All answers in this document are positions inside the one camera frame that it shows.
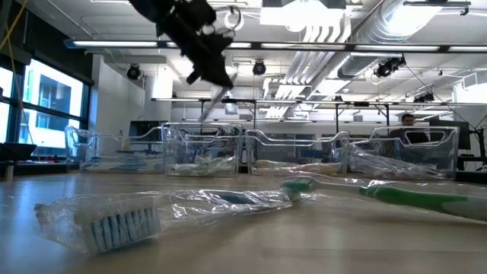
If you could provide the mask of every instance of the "wall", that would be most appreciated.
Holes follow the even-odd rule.
[[[144,114],[145,91],[95,56],[88,129],[102,134],[129,134],[129,124]]]

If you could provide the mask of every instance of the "table surface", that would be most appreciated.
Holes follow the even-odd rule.
[[[278,179],[63,174],[0,182],[0,273],[485,273],[487,225],[326,193],[89,257],[37,235],[33,207],[75,194],[274,190]]]

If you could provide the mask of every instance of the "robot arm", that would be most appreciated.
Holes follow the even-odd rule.
[[[181,49],[181,56],[193,63],[194,71],[186,79],[188,84],[201,78],[232,89],[234,85],[225,71],[222,52],[233,42],[234,31],[202,31],[203,27],[212,26],[216,21],[216,11],[206,0],[129,1],[139,14],[156,24],[158,37],[168,35]],[[241,16],[238,9],[230,7],[230,10]]]

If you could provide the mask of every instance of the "transparent container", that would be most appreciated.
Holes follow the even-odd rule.
[[[231,123],[165,123],[165,174],[235,177],[242,152],[242,126]]]
[[[247,130],[249,174],[286,176],[301,171],[325,175],[346,173],[348,132],[340,132],[331,138],[298,137],[281,135],[280,139],[274,139],[260,130]]]
[[[164,172],[164,144],[161,128],[140,136],[101,135],[65,128],[66,164],[84,172],[148,173]]]
[[[379,127],[367,141],[351,144],[350,169],[383,179],[451,180],[459,135],[457,127]]]

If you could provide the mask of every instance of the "security camera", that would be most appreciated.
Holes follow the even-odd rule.
[[[266,65],[263,60],[256,60],[256,64],[253,65],[252,72],[256,76],[261,76],[266,73]]]
[[[139,80],[144,76],[144,74],[140,71],[139,64],[131,64],[129,70],[127,71],[127,77],[130,80]]]

